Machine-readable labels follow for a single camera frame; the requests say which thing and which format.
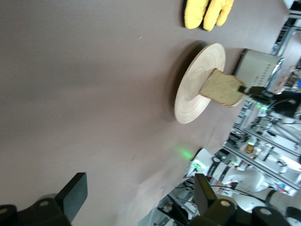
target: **yellow oven mitt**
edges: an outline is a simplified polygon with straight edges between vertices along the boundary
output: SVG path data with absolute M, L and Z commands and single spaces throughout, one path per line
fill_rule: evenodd
M 225 23 L 233 2 L 234 0 L 211 0 L 210 3 L 209 0 L 187 0 L 184 25 L 188 29 L 193 29 L 200 26 L 204 19 L 203 28 L 211 31 L 214 25 L 221 26 Z

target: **bread slice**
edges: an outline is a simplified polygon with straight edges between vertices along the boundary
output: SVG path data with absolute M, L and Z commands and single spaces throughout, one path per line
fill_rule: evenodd
M 234 75 L 214 69 L 200 94 L 221 105 L 235 107 L 244 97 L 244 94 L 238 91 L 239 86 L 246 85 Z

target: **brown table surface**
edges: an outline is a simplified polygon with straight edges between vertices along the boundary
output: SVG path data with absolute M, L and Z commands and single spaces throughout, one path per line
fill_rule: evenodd
M 194 122 L 174 95 L 206 43 L 269 53 L 282 0 L 237 0 L 211 32 L 187 30 L 182 0 L 0 2 L 0 203 L 21 210 L 87 172 L 74 226 L 133 226 L 182 179 L 200 147 L 227 139 L 240 107 L 211 102 Z

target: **round plate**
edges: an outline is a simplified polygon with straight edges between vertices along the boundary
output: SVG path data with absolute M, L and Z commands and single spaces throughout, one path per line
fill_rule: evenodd
M 191 62 L 175 98 L 174 114 L 179 123 L 195 120 L 208 106 L 210 99 L 199 92 L 214 68 L 224 70 L 225 60 L 224 47 L 215 43 L 202 49 Z

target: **glove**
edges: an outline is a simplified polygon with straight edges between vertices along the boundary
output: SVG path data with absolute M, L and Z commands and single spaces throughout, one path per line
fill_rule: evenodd
M 204 19 L 203 28 L 211 31 L 215 24 L 221 26 L 225 23 L 233 2 L 234 0 L 211 0 L 206 11 L 209 0 L 187 0 L 184 25 L 188 29 L 193 29 L 200 26 Z

